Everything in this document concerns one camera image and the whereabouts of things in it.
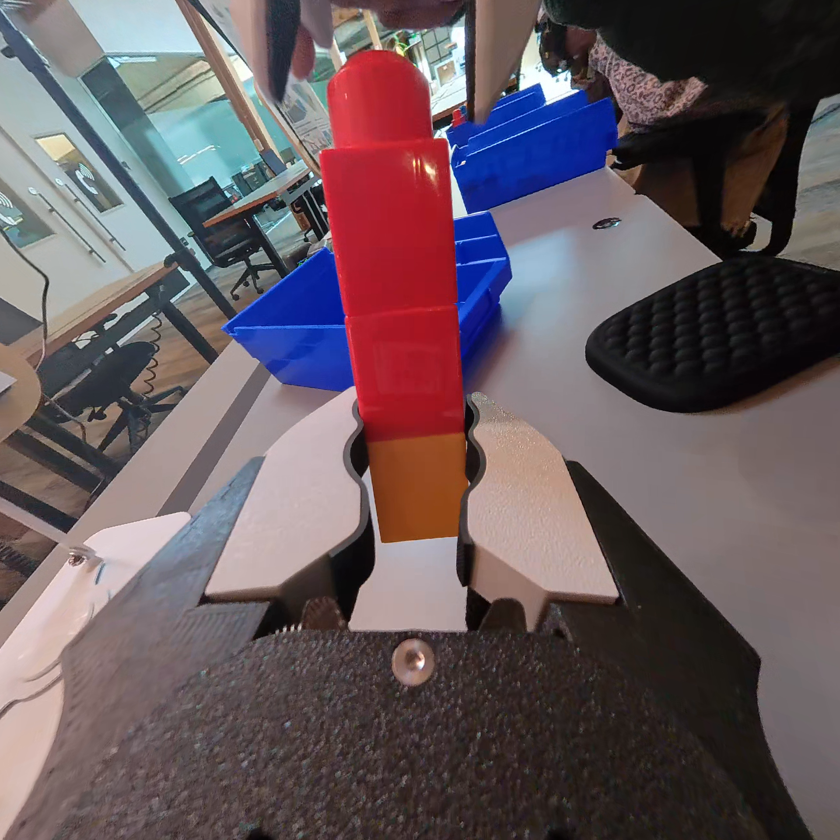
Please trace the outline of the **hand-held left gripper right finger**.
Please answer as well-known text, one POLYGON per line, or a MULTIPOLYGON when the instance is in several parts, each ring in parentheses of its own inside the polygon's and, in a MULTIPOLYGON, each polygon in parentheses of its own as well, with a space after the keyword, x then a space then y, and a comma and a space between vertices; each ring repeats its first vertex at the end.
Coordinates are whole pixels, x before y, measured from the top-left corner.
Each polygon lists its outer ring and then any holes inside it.
POLYGON ((482 392, 465 401, 467 489, 456 569, 476 630, 509 599, 535 630, 554 603, 614 606, 620 593, 570 468, 547 437, 482 392))

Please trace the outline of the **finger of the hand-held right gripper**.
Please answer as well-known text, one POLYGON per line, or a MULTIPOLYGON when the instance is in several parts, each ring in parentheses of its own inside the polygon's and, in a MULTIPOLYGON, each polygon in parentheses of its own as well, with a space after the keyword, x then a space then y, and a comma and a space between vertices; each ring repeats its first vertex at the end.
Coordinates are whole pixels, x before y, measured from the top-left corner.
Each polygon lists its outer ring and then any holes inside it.
POLYGON ((468 121, 485 123, 521 64, 540 1, 467 1, 465 78, 468 121))
POLYGON ((316 48, 333 42, 330 1, 237 1, 230 16, 257 87, 277 105, 312 73, 316 48))

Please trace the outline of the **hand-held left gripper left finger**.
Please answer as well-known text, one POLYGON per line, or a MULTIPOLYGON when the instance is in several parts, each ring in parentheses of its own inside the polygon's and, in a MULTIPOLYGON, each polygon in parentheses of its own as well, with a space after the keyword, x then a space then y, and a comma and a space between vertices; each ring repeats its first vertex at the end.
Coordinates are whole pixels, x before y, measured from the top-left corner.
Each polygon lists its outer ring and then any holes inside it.
POLYGON ((300 620, 311 599, 338 594, 336 556, 363 536, 368 497, 350 461, 361 431, 342 392, 270 446, 205 586, 210 602, 273 602, 300 620))

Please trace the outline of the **yellow mega block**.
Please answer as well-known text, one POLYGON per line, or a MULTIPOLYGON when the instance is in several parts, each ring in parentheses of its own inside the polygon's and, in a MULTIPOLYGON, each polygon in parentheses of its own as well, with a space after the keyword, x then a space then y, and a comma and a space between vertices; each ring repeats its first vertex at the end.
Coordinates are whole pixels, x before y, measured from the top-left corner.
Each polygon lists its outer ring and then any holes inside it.
POLYGON ((383 543, 455 538, 466 492, 464 432, 367 445, 383 543))

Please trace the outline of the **red mega block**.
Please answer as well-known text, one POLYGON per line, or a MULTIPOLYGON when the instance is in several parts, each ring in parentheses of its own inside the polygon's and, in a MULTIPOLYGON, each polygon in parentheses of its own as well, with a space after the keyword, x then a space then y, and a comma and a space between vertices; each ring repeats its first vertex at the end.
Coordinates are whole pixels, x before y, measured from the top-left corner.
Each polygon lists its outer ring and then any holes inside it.
POLYGON ((387 50, 352 56, 328 85, 322 182, 344 314, 453 308, 448 146, 425 76, 387 50))
POLYGON ((464 432, 456 304, 347 316, 345 327, 368 442, 464 432))

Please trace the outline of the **blue plastic bin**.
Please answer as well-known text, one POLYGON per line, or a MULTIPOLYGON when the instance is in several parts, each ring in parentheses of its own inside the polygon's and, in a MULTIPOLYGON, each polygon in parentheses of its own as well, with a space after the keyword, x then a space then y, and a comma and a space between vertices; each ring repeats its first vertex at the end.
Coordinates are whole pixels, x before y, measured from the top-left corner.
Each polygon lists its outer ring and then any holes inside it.
POLYGON ((609 98, 582 91, 474 133, 451 165, 469 214, 599 171, 617 144, 609 98))
POLYGON ((496 128, 544 104, 545 94, 542 85, 536 83, 501 98, 484 123, 475 124, 466 120, 466 111, 461 108, 454 115, 459 118, 459 121, 454 119, 446 131, 448 145, 450 148, 466 146, 473 135, 496 128))
MULTIPOLYGON (((501 320, 511 262, 489 211, 455 219, 463 372, 501 320)), ((332 251, 321 248, 228 321, 223 330, 279 382, 342 392, 354 383, 332 251)))

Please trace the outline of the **person's right forearm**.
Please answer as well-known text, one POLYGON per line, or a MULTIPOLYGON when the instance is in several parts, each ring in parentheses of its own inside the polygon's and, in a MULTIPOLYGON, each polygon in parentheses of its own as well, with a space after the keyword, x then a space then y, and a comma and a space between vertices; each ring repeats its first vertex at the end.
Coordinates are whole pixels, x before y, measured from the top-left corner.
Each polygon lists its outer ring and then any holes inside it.
POLYGON ((555 1, 552 20, 594 30, 664 81, 782 98, 838 94, 838 1, 555 1))

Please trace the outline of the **wooden desk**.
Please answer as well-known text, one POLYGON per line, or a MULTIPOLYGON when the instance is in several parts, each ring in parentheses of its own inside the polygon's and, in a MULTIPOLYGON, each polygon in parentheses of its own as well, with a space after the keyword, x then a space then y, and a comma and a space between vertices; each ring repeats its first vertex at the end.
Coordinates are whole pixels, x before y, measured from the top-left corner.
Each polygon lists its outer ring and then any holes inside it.
POLYGON ((325 211, 312 192, 318 183, 319 178, 304 161, 299 161, 235 202, 231 207, 210 217, 203 222, 203 225, 205 228, 210 228, 227 221, 245 220, 257 236, 262 250, 266 253, 276 273, 280 278, 286 277, 288 274, 286 265, 265 232, 257 224, 256 215, 276 199, 284 201, 288 207, 297 200, 302 200, 303 214, 309 221, 310 228, 318 239, 322 239, 329 231, 329 223, 325 211))
POLYGON ((31 363, 42 396, 24 429, 12 433, 10 445, 72 485, 95 490, 120 470, 98 446, 120 415, 113 405, 104 419, 88 421, 85 414, 66 423, 50 421, 42 409, 77 384, 102 357, 131 343, 131 333, 148 319, 167 322, 207 363, 218 353, 199 329, 175 305, 187 281, 173 257, 117 280, 65 311, 47 328, 45 342, 32 332, 11 348, 31 363))

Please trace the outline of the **black office chair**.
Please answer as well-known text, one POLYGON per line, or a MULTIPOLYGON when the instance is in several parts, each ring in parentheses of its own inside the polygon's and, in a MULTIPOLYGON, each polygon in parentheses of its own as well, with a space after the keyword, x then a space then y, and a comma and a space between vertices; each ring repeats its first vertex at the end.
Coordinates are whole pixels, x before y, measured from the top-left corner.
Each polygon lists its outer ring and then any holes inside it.
POLYGON ((234 301, 239 299, 237 291, 241 287, 252 287, 258 295, 265 292, 259 284, 259 276, 276 266, 272 262, 256 264, 253 261, 261 250, 269 254, 266 249, 268 239, 257 223, 243 217, 232 217, 207 225, 212 218, 232 206, 229 196, 214 177, 169 197, 169 203, 188 224, 199 248, 214 267, 245 266, 245 271, 230 290, 234 301))
POLYGON ((188 393, 176 385, 161 392, 136 392, 133 383, 144 372, 155 377, 158 346, 152 342, 131 342, 106 353, 80 381, 55 401, 48 402, 42 413, 52 422, 64 424, 85 414, 88 421, 104 419, 110 406, 117 406, 120 415, 101 440, 98 449, 104 452, 122 431, 126 431, 129 453, 135 455, 147 440, 153 415, 168 413, 174 404, 164 400, 188 393))

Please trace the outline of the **black tripod pole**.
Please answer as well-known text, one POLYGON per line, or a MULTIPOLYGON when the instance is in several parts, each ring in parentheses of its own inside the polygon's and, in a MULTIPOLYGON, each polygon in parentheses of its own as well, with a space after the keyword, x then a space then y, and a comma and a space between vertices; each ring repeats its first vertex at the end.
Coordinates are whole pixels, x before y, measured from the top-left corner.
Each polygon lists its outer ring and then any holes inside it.
POLYGON ((6 5, 6 2, 2 2, 1 30, 7 47, 13 51, 15 58, 37 80, 45 93, 49 95, 84 141, 88 143, 93 153, 108 168, 114 179, 163 238, 169 247, 169 256, 174 257, 181 268, 188 270, 194 276, 198 285, 211 298, 226 319, 231 319, 235 315, 232 302, 218 289, 197 257, 184 246, 181 238, 167 223, 157 207, 144 194, 131 174, 122 166, 121 161, 110 150, 104 139, 79 110, 76 103, 67 95, 67 92, 52 75, 46 61, 40 56, 36 47, 29 42, 8 16, 6 5))

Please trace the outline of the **black textured pad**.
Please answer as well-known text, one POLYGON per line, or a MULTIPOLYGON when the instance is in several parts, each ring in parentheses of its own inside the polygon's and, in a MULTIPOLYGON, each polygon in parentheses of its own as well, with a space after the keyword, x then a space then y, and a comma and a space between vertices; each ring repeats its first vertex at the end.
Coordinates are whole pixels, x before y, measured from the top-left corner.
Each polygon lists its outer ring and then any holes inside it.
POLYGON ((612 315, 584 357, 636 402, 693 414, 756 396, 838 352, 838 271, 743 255, 612 315))

